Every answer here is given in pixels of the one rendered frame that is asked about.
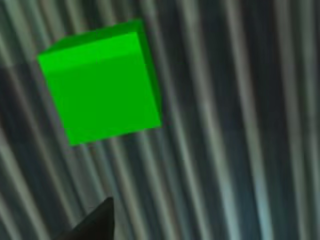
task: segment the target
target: cube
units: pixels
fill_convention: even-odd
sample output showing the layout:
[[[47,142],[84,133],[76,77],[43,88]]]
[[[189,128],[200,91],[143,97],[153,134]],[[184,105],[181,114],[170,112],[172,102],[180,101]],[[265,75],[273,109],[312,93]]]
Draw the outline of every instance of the cube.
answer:
[[[37,60],[71,146],[161,126],[160,90],[140,19],[68,36]]]

